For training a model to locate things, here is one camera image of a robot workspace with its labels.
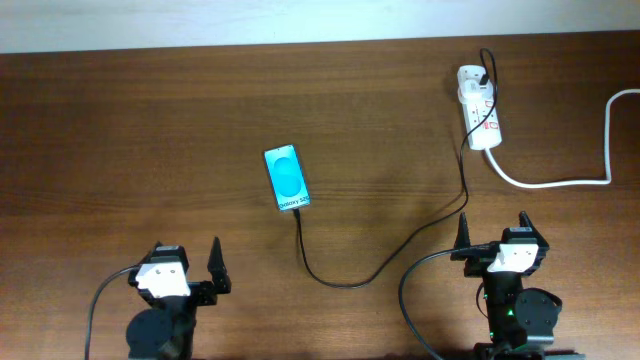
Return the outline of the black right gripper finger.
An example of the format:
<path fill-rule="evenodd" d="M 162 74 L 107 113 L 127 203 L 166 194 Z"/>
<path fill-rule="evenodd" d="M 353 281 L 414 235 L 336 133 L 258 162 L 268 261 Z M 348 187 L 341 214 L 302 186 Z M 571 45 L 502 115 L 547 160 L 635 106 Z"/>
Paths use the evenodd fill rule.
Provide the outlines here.
<path fill-rule="evenodd" d="M 450 255 L 450 260 L 465 261 L 470 257 L 471 251 L 471 241 L 466 214 L 461 212 L 458 220 L 458 231 L 453 246 L 453 252 Z"/>
<path fill-rule="evenodd" d="M 525 211 L 521 211 L 518 215 L 519 217 L 519 226 L 533 229 L 534 225 L 531 222 L 528 214 Z"/>

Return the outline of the blue Galaxy S25 smartphone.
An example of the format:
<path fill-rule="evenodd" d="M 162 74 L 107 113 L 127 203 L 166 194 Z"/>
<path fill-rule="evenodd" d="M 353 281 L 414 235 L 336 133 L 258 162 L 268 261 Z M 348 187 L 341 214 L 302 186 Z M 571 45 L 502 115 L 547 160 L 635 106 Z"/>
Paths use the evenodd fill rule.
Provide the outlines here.
<path fill-rule="evenodd" d="M 264 160 L 275 201 L 281 212 L 311 204 L 304 173 L 292 144 L 266 150 Z"/>

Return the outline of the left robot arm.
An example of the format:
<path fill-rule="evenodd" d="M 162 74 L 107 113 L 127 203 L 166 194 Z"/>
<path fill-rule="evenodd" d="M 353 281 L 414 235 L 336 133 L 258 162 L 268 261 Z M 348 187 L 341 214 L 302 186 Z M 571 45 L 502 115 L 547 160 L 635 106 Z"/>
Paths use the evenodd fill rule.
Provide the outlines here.
<path fill-rule="evenodd" d="M 221 243 L 212 243 L 207 271 L 211 278 L 189 281 L 189 261 L 180 245 L 160 242 L 141 259 L 128 277 L 149 308 L 138 313 L 126 329 L 130 359 L 179 359 L 193 356 L 193 339 L 200 307 L 214 306 L 231 292 Z"/>

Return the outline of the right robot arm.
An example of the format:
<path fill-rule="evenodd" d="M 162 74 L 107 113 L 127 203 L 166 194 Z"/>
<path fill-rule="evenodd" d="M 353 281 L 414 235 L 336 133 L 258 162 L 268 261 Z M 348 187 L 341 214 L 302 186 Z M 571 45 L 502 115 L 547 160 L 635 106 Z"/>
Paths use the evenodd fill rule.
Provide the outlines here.
<path fill-rule="evenodd" d="M 523 286 L 523 279 L 539 269 L 549 249 L 524 211 L 519 214 L 519 225 L 505 228 L 500 240 L 476 246 L 471 244 L 466 216 L 459 216 L 450 259 L 465 263 L 465 277 L 482 280 L 477 294 L 484 298 L 489 326 L 490 341 L 474 345 L 473 359 L 586 357 L 574 350 L 549 349 L 563 302 L 551 292 Z"/>

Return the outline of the white USB charger adapter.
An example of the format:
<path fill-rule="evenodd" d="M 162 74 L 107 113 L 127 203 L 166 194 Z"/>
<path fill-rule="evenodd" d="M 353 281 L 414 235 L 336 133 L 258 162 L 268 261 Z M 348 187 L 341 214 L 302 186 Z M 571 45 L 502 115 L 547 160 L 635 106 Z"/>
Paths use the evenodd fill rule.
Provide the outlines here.
<path fill-rule="evenodd" d="M 467 79 L 458 87 L 458 99 L 461 104 L 494 100 L 494 86 L 490 80 L 481 84 L 479 80 Z"/>

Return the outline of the white power strip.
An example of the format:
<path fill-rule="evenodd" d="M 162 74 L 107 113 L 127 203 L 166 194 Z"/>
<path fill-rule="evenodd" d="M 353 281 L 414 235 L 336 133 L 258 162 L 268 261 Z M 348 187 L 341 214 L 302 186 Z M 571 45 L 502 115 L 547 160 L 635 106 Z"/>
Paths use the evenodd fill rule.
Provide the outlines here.
<path fill-rule="evenodd" d="M 481 84 L 490 80 L 487 70 L 478 65 L 464 65 L 458 69 L 458 87 L 462 81 L 467 79 L 479 80 Z M 495 98 L 496 95 L 493 101 L 461 104 L 468 134 L 467 140 L 471 150 L 491 149 L 502 142 L 500 124 L 495 109 Z"/>

